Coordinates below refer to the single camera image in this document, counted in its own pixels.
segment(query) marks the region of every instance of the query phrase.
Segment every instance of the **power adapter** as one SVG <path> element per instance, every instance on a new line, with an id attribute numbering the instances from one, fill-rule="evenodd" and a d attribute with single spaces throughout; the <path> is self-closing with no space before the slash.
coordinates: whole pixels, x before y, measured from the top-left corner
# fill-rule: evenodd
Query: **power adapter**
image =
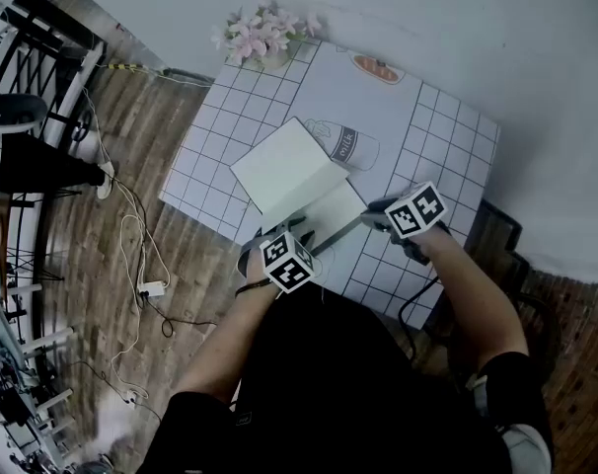
<path id="1" fill-rule="evenodd" d="M 162 296 L 165 295 L 165 287 L 162 281 L 153 280 L 152 282 L 143 282 L 137 285 L 139 294 L 147 293 L 147 296 Z"/>

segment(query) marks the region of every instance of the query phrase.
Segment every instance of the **table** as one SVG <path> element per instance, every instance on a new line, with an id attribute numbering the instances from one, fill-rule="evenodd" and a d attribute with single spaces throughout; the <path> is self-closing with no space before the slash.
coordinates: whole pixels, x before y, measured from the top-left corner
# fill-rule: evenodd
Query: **table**
<path id="1" fill-rule="evenodd" d="M 433 181 L 443 220 L 464 245 L 482 199 L 500 128 L 455 97 L 373 58 L 324 41 L 292 41 L 277 70 L 225 64 L 171 165 L 160 199 L 244 244 L 261 215 L 229 167 L 286 120 L 298 117 L 333 155 L 353 141 L 349 182 L 365 203 Z M 319 255 L 316 282 L 397 317 L 430 279 L 388 235 L 356 226 Z M 403 312 L 421 328 L 443 287 Z"/>

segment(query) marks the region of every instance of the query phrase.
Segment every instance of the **person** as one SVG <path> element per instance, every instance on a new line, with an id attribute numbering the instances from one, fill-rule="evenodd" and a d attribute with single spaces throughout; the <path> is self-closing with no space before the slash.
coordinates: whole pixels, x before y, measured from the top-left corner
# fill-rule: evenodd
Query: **person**
<path id="1" fill-rule="evenodd" d="M 449 234 L 413 241 L 475 347 L 472 393 L 414 371 L 367 308 L 314 284 L 277 299 L 274 284 L 255 287 L 193 356 L 138 472 L 551 472 L 512 304 Z M 261 259 L 249 256 L 247 282 L 263 278 Z"/>

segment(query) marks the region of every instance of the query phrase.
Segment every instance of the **milk bottle print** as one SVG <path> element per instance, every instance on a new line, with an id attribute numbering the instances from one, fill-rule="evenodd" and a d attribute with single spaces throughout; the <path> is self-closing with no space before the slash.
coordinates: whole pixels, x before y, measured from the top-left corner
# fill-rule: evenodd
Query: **milk bottle print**
<path id="1" fill-rule="evenodd" d="M 375 138 L 330 121 L 308 119 L 305 126 L 333 160 L 357 170 L 369 170 L 376 163 L 380 142 Z"/>

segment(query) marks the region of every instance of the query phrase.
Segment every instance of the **floor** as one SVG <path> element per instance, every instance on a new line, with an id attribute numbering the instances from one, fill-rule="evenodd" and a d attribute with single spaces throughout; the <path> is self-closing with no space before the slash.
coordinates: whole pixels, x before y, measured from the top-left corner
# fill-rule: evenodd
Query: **floor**
<path id="1" fill-rule="evenodd" d="M 61 6 L 107 40 L 113 60 L 161 66 L 158 58 L 90 0 L 64 0 Z M 172 274 L 173 285 L 156 301 L 157 306 L 172 316 L 217 321 L 230 306 L 232 290 L 239 282 L 233 268 L 238 247 L 157 199 L 203 95 L 203 90 L 193 86 L 107 69 L 97 75 L 91 90 L 105 146 L 117 162 L 117 175 L 141 196 L 148 230 Z M 110 360 L 135 340 L 137 315 L 118 241 L 120 221 L 129 212 L 117 190 L 103 202 L 90 190 L 84 190 L 80 197 L 57 200 L 48 230 L 48 247 L 54 254 L 45 265 L 64 281 L 49 282 L 43 291 L 47 331 L 67 325 L 78 331 L 76 339 L 54 356 L 63 379 L 75 392 L 68 411 L 77 427 L 67 441 L 80 444 L 85 455 L 110 449 L 122 472 L 134 472 L 139 466 L 158 420 L 147 409 L 128 408 L 86 365 L 70 363 L 83 360 L 114 382 Z M 502 223 L 482 223 L 486 251 L 478 253 L 478 259 L 488 272 L 501 278 L 510 265 L 503 252 L 507 229 Z M 136 261 L 136 235 L 135 224 L 126 223 L 122 245 L 131 261 Z M 149 255 L 147 275 L 150 279 L 164 278 L 154 254 Z M 557 448 L 556 472 L 595 472 L 598 285 L 530 273 L 524 289 L 543 297 L 561 318 L 562 351 L 544 389 Z M 431 324 L 446 323 L 447 317 L 447 308 L 437 307 Z M 537 321 L 529 316 L 524 320 L 527 326 Z M 385 322 L 408 350 L 408 341 L 397 324 Z M 115 362 L 115 367 L 123 379 L 147 389 L 150 398 L 143 404 L 161 415 L 179 374 L 209 328 L 176 325 L 174 336 L 168 339 L 162 334 L 161 318 L 144 309 L 139 341 Z M 442 346 L 423 332 L 416 344 L 420 369 L 449 376 L 447 352 Z"/>

